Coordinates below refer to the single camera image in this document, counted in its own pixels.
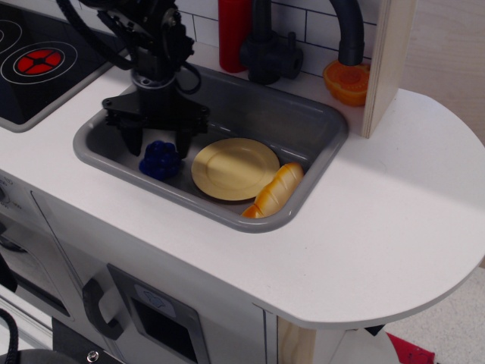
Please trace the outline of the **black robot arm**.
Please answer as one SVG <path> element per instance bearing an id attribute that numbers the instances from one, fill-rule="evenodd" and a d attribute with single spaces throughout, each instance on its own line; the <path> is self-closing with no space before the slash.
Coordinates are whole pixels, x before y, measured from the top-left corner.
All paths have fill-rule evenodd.
<path id="1" fill-rule="evenodd" d="M 175 133 L 175 147 L 181 158 L 188 154 L 192 138 L 208 130 L 209 110 L 188 97 L 201 83 L 183 88 L 177 73 L 182 69 L 200 78 L 188 63 L 194 41 L 186 34 L 173 1 L 86 1 L 100 21 L 124 44 L 129 58 L 109 48 L 95 35 L 69 1 L 58 7 L 82 36 L 105 60 L 129 71 L 134 91 L 104 99 L 107 124 L 115 126 L 129 152 L 139 155 L 143 131 L 169 130 Z"/>

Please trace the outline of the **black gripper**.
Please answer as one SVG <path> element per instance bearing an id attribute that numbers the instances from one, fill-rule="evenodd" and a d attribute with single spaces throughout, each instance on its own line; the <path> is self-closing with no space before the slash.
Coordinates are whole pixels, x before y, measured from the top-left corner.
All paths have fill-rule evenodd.
<path id="1" fill-rule="evenodd" d="M 181 89 L 176 77 L 157 81 L 133 75 L 131 80 L 132 88 L 127 93 L 103 100 L 108 123 L 128 125 L 120 128 L 120 134 L 134 156 L 141 153 L 142 129 L 176 131 L 175 146 L 179 157 L 185 159 L 193 134 L 208 130 L 208 107 L 188 98 L 198 89 Z"/>

